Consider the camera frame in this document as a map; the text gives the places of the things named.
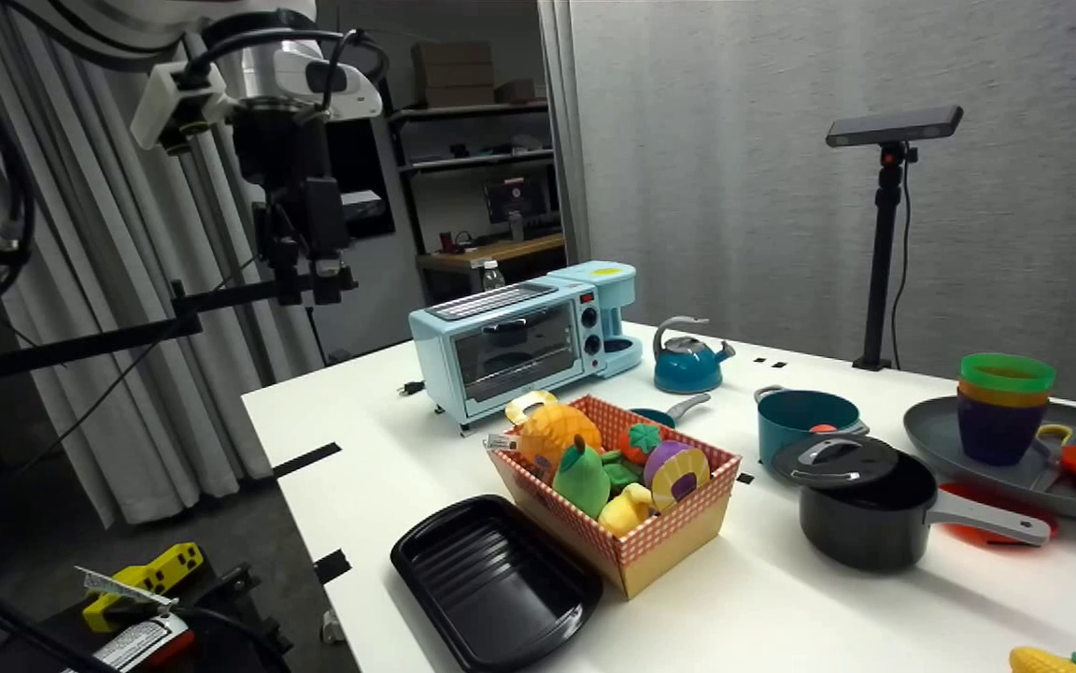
box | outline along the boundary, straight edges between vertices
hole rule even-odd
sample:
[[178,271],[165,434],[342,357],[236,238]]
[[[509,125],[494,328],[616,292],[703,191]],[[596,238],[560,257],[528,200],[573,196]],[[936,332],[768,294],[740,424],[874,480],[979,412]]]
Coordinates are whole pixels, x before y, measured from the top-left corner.
[[490,41],[416,41],[416,68],[434,68],[434,65],[490,65],[494,68],[494,46]]
[[494,87],[441,87],[441,91],[417,91],[417,104],[427,109],[446,109],[446,104],[494,104]]
[[535,87],[535,79],[509,79],[505,87],[495,87],[495,101],[505,101],[505,104],[539,101],[539,87]]
[[494,101],[490,41],[417,41],[416,87],[421,101],[434,99],[434,91],[490,91]]
[[[611,409],[596,395],[578,395],[573,409],[578,409],[586,418],[596,424],[605,446],[620,446],[629,425],[644,424],[644,415]],[[610,534],[576,504],[568,504],[560,493],[553,493],[553,486],[535,480],[509,448],[494,448],[490,455],[505,480],[505,491],[510,493],[510,504],[523,507],[523,516],[529,516],[541,530],[560,540],[589,570],[596,570],[624,597],[635,597],[672,565],[680,565],[697,545],[716,540],[725,514],[727,514],[733,480],[740,468],[733,451],[720,451],[705,440],[693,440],[677,430],[665,430],[665,438],[703,448],[712,480],[703,491],[693,491],[687,503],[680,503],[672,514],[637,525],[624,540]]]

plate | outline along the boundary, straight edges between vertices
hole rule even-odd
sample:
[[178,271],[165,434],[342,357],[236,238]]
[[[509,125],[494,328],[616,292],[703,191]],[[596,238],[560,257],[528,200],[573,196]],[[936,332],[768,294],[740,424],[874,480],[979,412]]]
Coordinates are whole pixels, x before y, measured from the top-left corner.
[[462,671],[505,673],[560,652],[600,597],[600,577],[505,499],[427,516],[393,565]]
[[[1076,430],[1076,409],[1051,403],[1043,424]],[[990,484],[1017,503],[1076,519],[1076,486],[1063,475],[1051,480],[1055,468],[1036,448],[1022,451],[1017,468],[990,468],[959,451],[957,395],[906,409],[905,425],[916,451],[928,455],[935,471]]]

pot lid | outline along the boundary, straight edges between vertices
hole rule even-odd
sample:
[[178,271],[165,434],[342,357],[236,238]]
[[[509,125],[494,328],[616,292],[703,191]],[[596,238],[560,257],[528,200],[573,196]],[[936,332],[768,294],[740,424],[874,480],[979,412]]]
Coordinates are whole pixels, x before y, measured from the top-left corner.
[[777,455],[777,471],[798,486],[847,491],[886,480],[899,451],[860,434],[807,438]]

light blue toy oven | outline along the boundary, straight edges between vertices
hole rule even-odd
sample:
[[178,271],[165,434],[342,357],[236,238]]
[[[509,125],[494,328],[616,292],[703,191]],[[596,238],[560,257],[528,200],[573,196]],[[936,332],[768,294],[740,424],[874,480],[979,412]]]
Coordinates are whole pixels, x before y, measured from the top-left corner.
[[427,393],[472,425],[520,393],[630,369],[644,363],[644,348],[620,332],[630,298],[630,266],[586,263],[409,309]]

black pot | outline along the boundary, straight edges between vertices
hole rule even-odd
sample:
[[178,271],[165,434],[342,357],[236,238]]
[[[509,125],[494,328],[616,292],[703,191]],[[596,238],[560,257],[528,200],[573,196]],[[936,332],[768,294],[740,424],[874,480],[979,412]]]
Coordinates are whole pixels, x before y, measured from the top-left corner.
[[924,559],[928,527],[957,519],[1017,544],[1047,544],[1051,525],[936,491],[931,468],[874,438],[822,438],[779,460],[802,484],[802,540],[840,565],[899,572]]

